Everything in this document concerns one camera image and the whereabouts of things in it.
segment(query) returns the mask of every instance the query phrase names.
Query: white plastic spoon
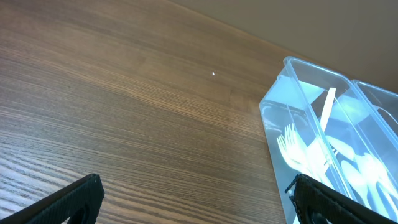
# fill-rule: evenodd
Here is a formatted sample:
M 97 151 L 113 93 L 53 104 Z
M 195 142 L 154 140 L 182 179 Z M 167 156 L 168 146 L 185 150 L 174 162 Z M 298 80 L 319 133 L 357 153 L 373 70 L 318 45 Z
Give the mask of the white plastic spoon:
M 354 160 L 355 152 L 351 146 L 331 136 L 326 136 L 326 139 L 338 152 L 340 152 L 341 155 L 352 161 Z
M 355 156 L 355 161 L 362 176 L 368 182 L 369 191 L 373 198 L 373 202 L 376 206 L 378 214 L 386 218 L 390 218 L 379 196 L 379 192 L 377 192 L 376 183 L 379 180 L 379 174 L 377 173 L 377 169 L 375 168 L 376 163 L 373 159 L 367 156 Z
M 380 184 L 385 188 L 386 191 L 388 191 L 391 195 L 393 195 L 395 198 L 398 198 L 398 193 L 397 190 L 392 186 L 391 180 L 388 177 L 387 170 L 384 168 L 383 164 L 381 161 L 374 156 L 370 155 L 369 153 L 364 154 L 365 157 L 368 159 L 373 159 L 375 163 L 375 168 L 377 169 L 377 173 L 379 174 L 379 182 Z
M 341 169 L 343 170 L 344 176 L 347 178 L 349 184 L 362 198 L 364 205 L 368 207 L 368 209 L 372 209 L 368 202 L 368 185 L 361 173 L 359 173 L 359 171 L 349 162 L 344 160 L 341 162 Z
M 391 208 L 393 209 L 396 218 L 398 219 L 398 210 L 397 207 L 395 205 L 395 203 L 392 201 L 390 194 L 388 193 L 388 191 L 384 188 L 384 186 L 381 186 L 381 191 L 383 192 L 384 196 L 386 197 L 388 203 L 391 205 Z

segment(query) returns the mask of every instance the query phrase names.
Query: cutlery organizer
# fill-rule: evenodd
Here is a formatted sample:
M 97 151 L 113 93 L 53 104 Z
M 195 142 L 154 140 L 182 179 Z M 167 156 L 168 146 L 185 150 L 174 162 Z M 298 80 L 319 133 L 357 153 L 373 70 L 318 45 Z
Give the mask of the cutlery organizer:
M 259 107 L 287 223 L 297 218 L 284 190 L 301 173 L 397 221 L 397 95 L 297 58 L 284 64 Z M 330 88 L 336 93 L 323 131 Z

